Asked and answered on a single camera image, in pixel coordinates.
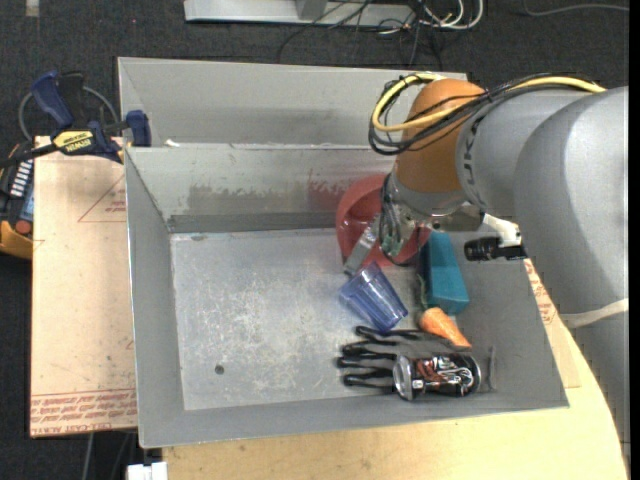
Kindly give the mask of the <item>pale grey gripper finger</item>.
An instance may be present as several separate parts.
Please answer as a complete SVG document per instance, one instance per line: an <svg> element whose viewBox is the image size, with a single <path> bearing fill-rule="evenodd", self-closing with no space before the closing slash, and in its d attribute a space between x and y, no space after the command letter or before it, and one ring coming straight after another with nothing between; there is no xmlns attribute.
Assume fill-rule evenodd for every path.
<svg viewBox="0 0 640 480"><path fill-rule="evenodd" d="M347 275L354 275L364 264L369 253L373 249L377 240L375 232L371 226L367 226L357 239L351 253L344 262L344 272Z"/></svg>

